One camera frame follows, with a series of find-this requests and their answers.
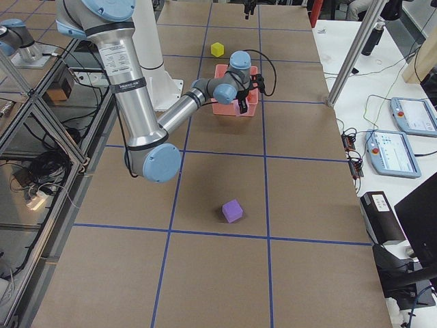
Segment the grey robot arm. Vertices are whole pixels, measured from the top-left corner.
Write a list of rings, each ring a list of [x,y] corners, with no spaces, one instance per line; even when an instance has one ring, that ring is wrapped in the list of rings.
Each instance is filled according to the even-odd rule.
[[[58,28],[66,36],[90,39],[97,33],[133,28],[132,15],[145,8],[153,11],[159,1],[58,1]],[[1,22],[1,50],[11,56],[18,49],[33,46],[35,40],[21,20]]]
[[[194,81],[189,91],[157,117],[133,40],[136,2],[57,1],[56,8],[59,33],[89,40],[98,48],[129,132],[125,163],[133,176],[158,183],[171,180],[180,170],[182,157],[168,143],[170,133],[210,99],[223,105],[237,101],[240,112],[246,113],[249,92],[265,91],[262,75],[250,73],[250,51],[236,51],[222,77]]]

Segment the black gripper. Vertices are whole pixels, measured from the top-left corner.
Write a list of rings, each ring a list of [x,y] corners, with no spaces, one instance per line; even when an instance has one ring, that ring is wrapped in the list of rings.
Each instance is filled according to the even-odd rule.
[[[249,17],[254,15],[255,8],[257,6],[257,0],[244,0],[244,19],[249,20]]]
[[[240,114],[245,114],[248,111],[248,105],[245,99],[247,96],[251,94],[259,98],[259,94],[264,94],[265,92],[266,86],[262,74],[251,74],[249,85],[243,87],[243,90],[237,92],[237,100]]]

